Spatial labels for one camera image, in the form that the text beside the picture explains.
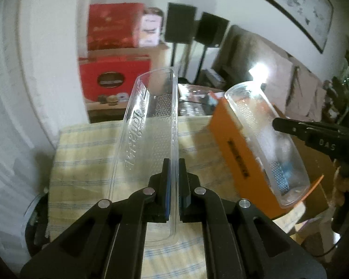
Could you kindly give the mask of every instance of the red box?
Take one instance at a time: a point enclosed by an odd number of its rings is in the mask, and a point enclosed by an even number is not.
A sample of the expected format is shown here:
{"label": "red box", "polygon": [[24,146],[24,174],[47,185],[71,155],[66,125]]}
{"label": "red box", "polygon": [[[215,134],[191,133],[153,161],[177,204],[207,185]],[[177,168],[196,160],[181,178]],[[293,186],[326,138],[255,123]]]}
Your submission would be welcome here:
{"label": "red box", "polygon": [[88,50],[138,47],[144,8],[142,3],[90,5]]}
{"label": "red box", "polygon": [[127,102],[136,78],[148,71],[148,55],[106,56],[83,60],[80,63],[80,76],[84,97],[89,101],[109,105]]}

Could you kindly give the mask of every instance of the clear plastic cup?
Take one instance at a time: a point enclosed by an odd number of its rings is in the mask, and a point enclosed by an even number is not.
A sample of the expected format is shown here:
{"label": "clear plastic cup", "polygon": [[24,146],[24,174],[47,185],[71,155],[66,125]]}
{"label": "clear plastic cup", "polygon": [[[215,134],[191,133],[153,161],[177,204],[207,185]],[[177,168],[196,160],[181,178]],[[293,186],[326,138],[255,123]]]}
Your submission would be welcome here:
{"label": "clear plastic cup", "polygon": [[140,75],[124,115],[109,198],[113,202],[123,200],[147,187],[150,177],[161,173],[164,158],[170,159],[170,219],[167,223],[148,223],[146,247],[176,242],[177,117],[178,81],[174,70],[153,70]]}
{"label": "clear plastic cup", "polygon": [[225,97],[242,124],[242,133],[282,208],[299,201],[310,187],[302,159],[288,134],[275,131],[278,114],[253,81],[231,87]]}

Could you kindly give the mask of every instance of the striped tablecloth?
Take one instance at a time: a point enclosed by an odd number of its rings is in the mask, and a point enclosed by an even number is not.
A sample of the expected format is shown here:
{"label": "striped tablecloth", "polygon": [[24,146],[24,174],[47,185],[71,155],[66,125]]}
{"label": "striped tablecloth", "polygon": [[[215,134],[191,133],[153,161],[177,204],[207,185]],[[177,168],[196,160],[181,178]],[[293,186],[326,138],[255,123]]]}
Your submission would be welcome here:
{"label": "striped tablecloth", "polygon": [[[179,117],[179,153],[202,186],[236,201],[232,175],[207,129],[210,116]],[[49,188],[49,231],[54,240],[98,200],[108,197],[114,149],[122,122],[73,126],[62,131]],[[276,220],[285,231],[305,211],[303,204]],[[200,223],[179,223],[178,241],[160,249],[147,248],[142,278],[206,278]]]}

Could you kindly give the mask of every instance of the metal screw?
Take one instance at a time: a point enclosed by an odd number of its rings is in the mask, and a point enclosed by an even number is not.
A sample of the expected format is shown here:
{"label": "metal screw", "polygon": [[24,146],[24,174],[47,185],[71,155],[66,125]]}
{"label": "metal screw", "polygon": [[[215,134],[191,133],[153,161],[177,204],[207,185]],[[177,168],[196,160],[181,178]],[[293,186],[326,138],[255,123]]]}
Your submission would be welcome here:
{"label": "metal screw", "polygon": [[107,199],[102,199],[99,201],[98,206],[101,209],[107,208],[110,205],[110,201],[108,201]]}
{"label": "metal screw", "polygon": [[155,193],[155,190],[153,188],[144,188],[142,190],[142,192],[145,194],[145,195],[153,195]]}
{"label": "metal screw", "polygon": [[251,203],[250,203],[249,200],[247,200],[247,199],[241,199],[241,200],[239,201],[239,206],[240,206],[241,208],[246,209],[246,208],[249,208],[249,207],[251,206]]}
{"label": "metal screw", "polygon": [[204,195],[205,194],[205,188],[203,188],[203,187],[197,187],[197,188],[195,188],[195,190],[194,190],[194,192],[196,193],[196,194],[198,194],[198,195]]}

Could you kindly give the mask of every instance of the framed picture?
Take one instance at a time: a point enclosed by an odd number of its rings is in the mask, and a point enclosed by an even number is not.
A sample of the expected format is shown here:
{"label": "framed picture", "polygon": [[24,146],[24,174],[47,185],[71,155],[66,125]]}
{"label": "framed picture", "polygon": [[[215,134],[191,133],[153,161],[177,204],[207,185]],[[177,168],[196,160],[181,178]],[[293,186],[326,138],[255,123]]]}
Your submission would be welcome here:
{"label": "framed picture", "polygon": [[331,28],[330,0],[266,0],[291,19],[323,53]]}

